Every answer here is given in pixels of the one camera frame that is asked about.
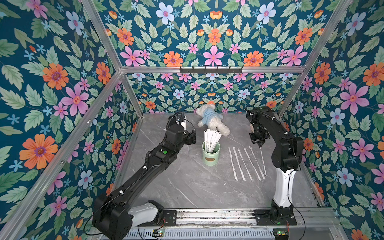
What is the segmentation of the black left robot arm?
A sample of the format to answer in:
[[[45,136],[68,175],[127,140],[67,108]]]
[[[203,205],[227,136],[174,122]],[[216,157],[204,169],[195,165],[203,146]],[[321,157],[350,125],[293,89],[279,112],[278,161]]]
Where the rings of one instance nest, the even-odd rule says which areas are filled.
[[[155,201],[133,207],[144,189],[176,159],[184,145],[196,142],[196,131],[188,132],[183,125],[166,128],[163,141],[148,151],[143,166],[125,183],[108,195],[100,195],[93,205],[92,225],[110,240],[122,240],[131,228],[142,224],[160,224],[164,208]]]

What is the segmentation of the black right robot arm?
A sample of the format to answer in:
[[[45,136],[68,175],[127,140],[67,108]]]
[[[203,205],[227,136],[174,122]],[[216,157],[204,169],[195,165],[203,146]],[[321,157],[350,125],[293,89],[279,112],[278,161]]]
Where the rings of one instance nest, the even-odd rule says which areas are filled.
[[[277,170],[276,190],[268,214],[274,222],[294,217],[292,190],[294,177],[300,168],[304,141],[290,133],[276,118],[269,107],[248,110],[246,117],[251,124],[250,139],[262,148],[267,139],[275,141],[271,160]]]

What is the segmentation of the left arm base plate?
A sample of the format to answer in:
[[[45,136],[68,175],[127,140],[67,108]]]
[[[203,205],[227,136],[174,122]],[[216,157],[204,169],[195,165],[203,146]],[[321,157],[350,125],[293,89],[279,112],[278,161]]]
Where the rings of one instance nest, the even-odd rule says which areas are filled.
[[[164,210],[152,222],[141,224],[140,227],[174,227],[177,222],[177,210]]]

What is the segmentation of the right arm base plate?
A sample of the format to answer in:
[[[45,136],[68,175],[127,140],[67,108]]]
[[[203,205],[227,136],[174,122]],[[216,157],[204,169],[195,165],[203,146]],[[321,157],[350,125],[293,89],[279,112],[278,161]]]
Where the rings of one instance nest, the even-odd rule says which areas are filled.
[[[297,225],[293,211],[288,208],[282,210],[254,210],[253,216],[256,218],[258,226]]]

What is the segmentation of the green metal straw cup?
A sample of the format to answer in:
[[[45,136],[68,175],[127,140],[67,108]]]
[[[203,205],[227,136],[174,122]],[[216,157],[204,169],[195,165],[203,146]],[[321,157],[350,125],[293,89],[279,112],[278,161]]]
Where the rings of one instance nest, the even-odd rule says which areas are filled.
[[[215,166],[218,163],[219,156],[220,156],[220,149],[221,146],[219,143],[217,143],[216,147],[214,148],[212,153],[208,153],[206,151],[205,143],[202,144],[202,156],[203,156],[203,162],[207,166]]]

